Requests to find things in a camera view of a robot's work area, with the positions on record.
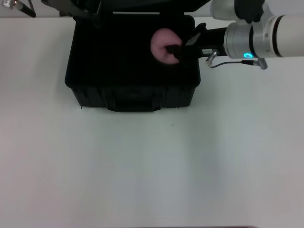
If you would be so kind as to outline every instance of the robotic arm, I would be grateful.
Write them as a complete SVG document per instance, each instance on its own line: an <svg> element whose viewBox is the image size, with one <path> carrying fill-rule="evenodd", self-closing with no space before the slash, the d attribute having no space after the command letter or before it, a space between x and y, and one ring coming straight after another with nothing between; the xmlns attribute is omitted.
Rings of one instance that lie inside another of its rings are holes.
<svg viewBox="0 0 304 228"><path fill-rule="evenodd" d="M265 0L213 0L211 14L215 19L236 22L225 32L222 28L206 30L202 24L188 43L167 47L168 52L179 60L209 57L206 63L211 68L216 56L247 59L223 64L243 63L261 69L267 69L268 57L304 56L304 15L275 16Z"/></svg>

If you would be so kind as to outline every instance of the cable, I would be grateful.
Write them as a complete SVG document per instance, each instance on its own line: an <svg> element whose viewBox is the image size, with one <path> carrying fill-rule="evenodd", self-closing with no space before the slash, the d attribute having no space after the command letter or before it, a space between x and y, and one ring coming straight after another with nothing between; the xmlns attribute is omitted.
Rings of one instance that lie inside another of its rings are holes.
<svg viewBox="0 0 304 228"><path fill-rule="evenodd" d="M224 63L217 64L215 66L210 66L210 68L213 69L213 68L219 67L219 66L224 65L224 64L234 64L234 63L242 63L242 62L241 61L239 61L239 62L224 62Z"/></svg>

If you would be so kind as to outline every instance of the label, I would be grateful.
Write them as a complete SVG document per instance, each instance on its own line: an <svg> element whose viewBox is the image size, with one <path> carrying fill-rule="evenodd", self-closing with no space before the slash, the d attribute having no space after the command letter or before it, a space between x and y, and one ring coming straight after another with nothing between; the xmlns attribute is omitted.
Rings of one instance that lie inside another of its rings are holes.
<svg viewBox="0 0 304 228"><path fill-rule="evenodd" d="M211 54L213 52L213 50L212 49L203 49L202 52L204 54Z"/></svg>

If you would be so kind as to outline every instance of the metal connector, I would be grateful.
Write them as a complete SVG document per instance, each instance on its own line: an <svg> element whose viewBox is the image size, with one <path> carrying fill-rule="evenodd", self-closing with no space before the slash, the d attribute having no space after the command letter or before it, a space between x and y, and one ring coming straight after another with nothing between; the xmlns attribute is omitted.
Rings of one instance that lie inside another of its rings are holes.
<svg viewBox="0 0 304 228"><path fill-rule="evenodd" d="M209 67L212 67L212 62L213 60L215 59L216 56L218 56L219 54L219 51L214 49L213 52L211 53L211 55L207 58L206 60L206 64L209 66Z"/></svg>
<svg viewBox="0 0 304 228"><path fill-rule="evenodd" d="M8 9L13 9L15 0L2 0L2 6Z"/></svg>

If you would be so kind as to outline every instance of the open black case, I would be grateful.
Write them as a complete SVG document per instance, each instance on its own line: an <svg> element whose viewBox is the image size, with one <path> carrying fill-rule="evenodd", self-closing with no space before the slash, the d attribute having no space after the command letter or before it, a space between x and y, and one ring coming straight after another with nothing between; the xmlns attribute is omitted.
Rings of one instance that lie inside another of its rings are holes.
<svg viewBox="0 0 304 228"><path fill-rule="evenodd" d="M74 16L76 28L65 78L79 104L119 112L189 106L200 84L198 60L162 64L151 53L151 38L158 29L169 28L188 40L195 23L184 12L196 11L208 0L108 0L102 12L90 2L99 25L92 18Z"/></svg>

